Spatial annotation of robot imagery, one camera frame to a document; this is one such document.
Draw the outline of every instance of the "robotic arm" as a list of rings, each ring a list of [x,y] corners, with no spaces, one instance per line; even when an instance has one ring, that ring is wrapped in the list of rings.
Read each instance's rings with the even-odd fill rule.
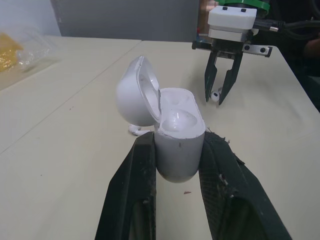
[[[209,50],[210,56],[204,73],[205,100],[210,98],[220,105],[236,82],[243,53],[270,57],[271,46],[252,45],[254,35],[259,31],[285,33],[295,39],[309,39],[315,34],[298,35],[291,30],[300,28],[320,28],[320,21],[310,20],[294,23],[263,19],[270,9],[269,0],[218,0],[219,6],[209,12],[208,36],[212,43],[194,41],[192,49]],[[233,60],[226,72],[221,89],[212,92],[217,75],[217,58]]]

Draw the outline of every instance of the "black cable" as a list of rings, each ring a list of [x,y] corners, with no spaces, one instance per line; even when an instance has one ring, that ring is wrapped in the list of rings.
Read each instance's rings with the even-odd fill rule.
[[[320,19],[320,10],[318,8],[316,0],[309,0],[309,2],[310,2],[310,8],[311,8],[311,11],[312,11],[313,15],[317,19]]]
[[[287,35],[288,37],[295,39],[295,40],[311,40],[311,39],[314,39],[318,36],[318,32],[312,32],[312,33],[304,34],[304,35],[294,33],[294,32],[287,30],[287,29],[285,29],[283,32],[285,35]]]
[[[297,21],[292,23],[285,23],[284,28],[287,30],[303,29],[303,28],[320,28],[320,20]]]

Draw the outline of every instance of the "table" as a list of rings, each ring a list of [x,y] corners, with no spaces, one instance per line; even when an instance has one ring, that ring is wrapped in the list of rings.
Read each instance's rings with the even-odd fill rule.
[[[1,239],[94,239],[109,181],[135,140],[117,113],[114,89],[141,54],[160,87],[194,93],[207,126],[229,139],[259,178],[292,238],[317,239],[320,116],[279,50],[270,58],[245,54],[237,82],[217,107],[204,100],[209,53],[190,43],[151,41],[136,45],[0,155]],[[231,65],[218,59],[214,87]],[[157,240],[211,239],[198,174],[181,184],[157,175],[156,202]]]
[[[0,92],[0,153],[140,43],[126,39],[48,38],[56,45],[53,54],[31,70],[15,74],[15,78],[24,80]],[[1,76],[0,90],[6,84]]]

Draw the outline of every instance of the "airpods case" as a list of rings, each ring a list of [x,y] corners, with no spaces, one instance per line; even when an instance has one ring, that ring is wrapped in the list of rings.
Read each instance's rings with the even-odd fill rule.
[[[116,105],[130,124],[154,125],[156,167],[166,180],[182,183],[196,174],[206,125],[190,91],[160,89],[150,62],[140,56],[117,85]]]

